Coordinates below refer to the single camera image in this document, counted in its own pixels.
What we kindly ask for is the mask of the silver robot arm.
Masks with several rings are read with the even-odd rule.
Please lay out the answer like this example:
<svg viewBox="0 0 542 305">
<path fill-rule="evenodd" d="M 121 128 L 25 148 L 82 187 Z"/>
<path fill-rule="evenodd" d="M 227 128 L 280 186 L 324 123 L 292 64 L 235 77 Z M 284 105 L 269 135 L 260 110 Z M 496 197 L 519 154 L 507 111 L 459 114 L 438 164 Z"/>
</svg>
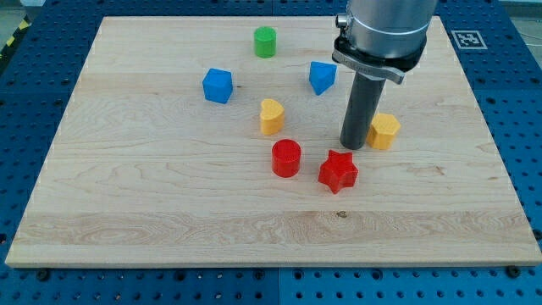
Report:
<svg viewBox="0 0 542 305">
<path fill-rule="evenodd" d="M 370 80 L 398 85 L 425 48 L 436 0 L 349 0 L 335 17 L 332 59 Z"/>
</svg>

